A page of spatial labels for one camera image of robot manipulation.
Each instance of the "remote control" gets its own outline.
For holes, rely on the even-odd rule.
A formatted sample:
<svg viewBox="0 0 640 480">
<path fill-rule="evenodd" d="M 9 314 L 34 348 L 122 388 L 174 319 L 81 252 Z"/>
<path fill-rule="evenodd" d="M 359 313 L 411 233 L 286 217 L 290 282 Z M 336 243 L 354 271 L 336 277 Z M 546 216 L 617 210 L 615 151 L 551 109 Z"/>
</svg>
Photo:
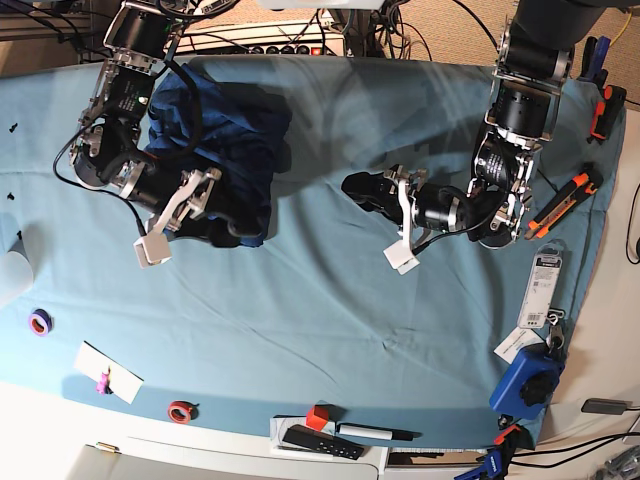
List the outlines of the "remote control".
<svg viewBox="0 0 640 480">
<path fill-rule="evenodd" d="M 364 453 L 364 448 L 357 443 L 319 433 L 302 425 L 289 428 L 282 440 L 315 452 L 350 458 L 351 460 L 357 460 Z"/>
</svg>

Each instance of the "white marker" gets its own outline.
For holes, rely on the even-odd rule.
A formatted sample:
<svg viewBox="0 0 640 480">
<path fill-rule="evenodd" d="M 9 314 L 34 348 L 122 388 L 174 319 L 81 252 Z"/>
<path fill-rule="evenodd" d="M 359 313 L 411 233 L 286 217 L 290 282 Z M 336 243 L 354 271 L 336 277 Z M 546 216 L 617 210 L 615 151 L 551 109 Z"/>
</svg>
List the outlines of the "white marker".
<svg viewBox="0 0 640 480">
<path fill-rule="evenodd" d="M 376 438 L 378 440 L 401 440 L 411 442 L 413 433 L 404 430 L 387 430 L 384 428 L 361 427 L 341 423 L 336 430 L 340 435 L 350 435 L 352 437 Z"/>
</svg>

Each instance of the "blue clip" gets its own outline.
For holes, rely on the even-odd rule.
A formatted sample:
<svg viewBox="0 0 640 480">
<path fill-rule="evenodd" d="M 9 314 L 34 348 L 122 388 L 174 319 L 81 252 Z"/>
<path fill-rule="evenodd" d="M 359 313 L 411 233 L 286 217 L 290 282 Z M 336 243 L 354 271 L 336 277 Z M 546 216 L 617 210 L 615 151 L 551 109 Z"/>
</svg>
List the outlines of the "blue clip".
<svg viewBox="0 0 640 480">
<path fill-rule="evenodd" d="M 605 58 L 607 58 L 607 52 L 609 51 L 610 44 L 611 39 L 608 37 L 600 37 L 598 39 L 596 47 L 593 50 L 593 55 L 591 56 L 591 62 L 589 63 L 589 70 L 587 71 L 587 75 L 584 77 L 580 77 L 579 80 L 593 82 L 593 80 L 596 78 L 596 75 L 598 75 L 598 73 L 600 73 L 600 70 L 602 70 L 604 60 Z"/>
<path fill-rule="evenodd" d="M 484 457 L 484 463 L 481 466 L 454 477 L 454 480 L 476 480 L 481 478 L 485 473 L 489 478 L 496 478 L 502 473 L 502 456 L 500 455 L 500 450 L 492 450 Z"/>
</svg>

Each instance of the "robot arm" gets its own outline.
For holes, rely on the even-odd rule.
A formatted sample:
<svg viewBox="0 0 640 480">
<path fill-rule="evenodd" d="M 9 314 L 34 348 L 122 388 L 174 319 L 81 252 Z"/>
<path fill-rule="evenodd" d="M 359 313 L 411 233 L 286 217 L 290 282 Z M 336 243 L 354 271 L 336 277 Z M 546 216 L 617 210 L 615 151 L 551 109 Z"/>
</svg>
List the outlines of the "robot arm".
<svg viewBox="0 0 640 480">
<path fill-rule="evenodd" d="M 531 197 L 533 159 L 553 139 L 574 45 L 606 6 L 634 3 L 637 0 L 520 0 L 498 47 L 466 195 L 426 182 L 426 172 L 409 174 L 398 165 L 382 174 L 357 173 L 345 179 L 342 189 L 358 205 L 402 228 L 403 240 L 385 251 L 395 269 L 410 270 L 418 263 L 416 255 L 449 235 L 467 233 L 469 240 L 489 248 L 518 238 Z M 407 240 L 413 228 L 425 230 L 416 243 Z M 425 240 L 430 230 L 443 234 Z"/>
<path fill-rule="evenodd" d="M 367 211 L 378 211 L 403 229 L 403 240 L 387 256 L 407 271 L 433 241 L 467 233 L 489 248 L 515 241 L 530 190 L 533 158 L 553 137 L 562 87 L 574 44 L 607 6 L 636 0 L 520 0 L 498 50 L 489 108 L 478 136 L 466 192 L 426 182 L 426 172 L 400 166 L 379 175 L 347 177 L 343 190 Z M 209 0 L 198 13 L 215 15 L 237 0 Z M 135 248 L 141 266 L 170 258 L 166 233 L 233 247 L 240 237 L 261 234 L 255 212 L 227 187 L 212 162 L 196 161 L 190 171 L 175 160 L 193 153 L 202 133 L 198 90 L 173 61 L 190 14 L 169 11 L 158 0 L 125 0 L 106 34 L 113 58 L 104 62 L 90 105 L 79 119 L 72 165 L 82 186 L 115 188 L 118 195 L 152 213 Z M 181 151 L 157 158 L 137 148 L 140 121 L 147 112 L 164 63 L 189 86 L 194 135 Z M 413 228 L 443 235 L 414 244 Z"/>
<path fill-rule="evenodd" d="M 198 89 L 173 61 L 187 24 L 168 18 L 151 3 L 122 3 L 104 41 L 113 58 L 104 61 L 71 149 L 71 163 L 82 186 L 115 188 L 121 198 L 151 212 L 146 231 L 141 232 L 145 234 L 134 244 L 143 268 L 171 257 L 167 233 L 217 247 L 235 247 L 240 237 L 262 233 L 255 212 L 228 188 L 222 167 L 197 159 L 190 162 L 196 165 L 193 170 L 175 167 L 176 160 L 193 153 L 202 134 Z M 164 63 L 187 84 L 194 116 L 189 144 L 161 158 L 137 148 L 140 121 L 159 76 L 154 72 L 157 63 Z"/>
</svg>

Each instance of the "red tape roll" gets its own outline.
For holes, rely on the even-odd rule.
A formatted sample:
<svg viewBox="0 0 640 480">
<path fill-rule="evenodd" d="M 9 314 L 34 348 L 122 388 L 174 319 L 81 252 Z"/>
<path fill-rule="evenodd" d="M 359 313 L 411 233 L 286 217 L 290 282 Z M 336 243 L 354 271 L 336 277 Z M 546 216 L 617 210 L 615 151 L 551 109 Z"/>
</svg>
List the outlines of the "red tape roll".
<svg viewBox="0 0 640 480">
<path fill-rule="evenodd" d="M 176 423 L 186 425 L 191 421 L 191 411 L 195 407 L 187 402 L 171 402 L 169 405 L 169 418 Z"/>
</svg>

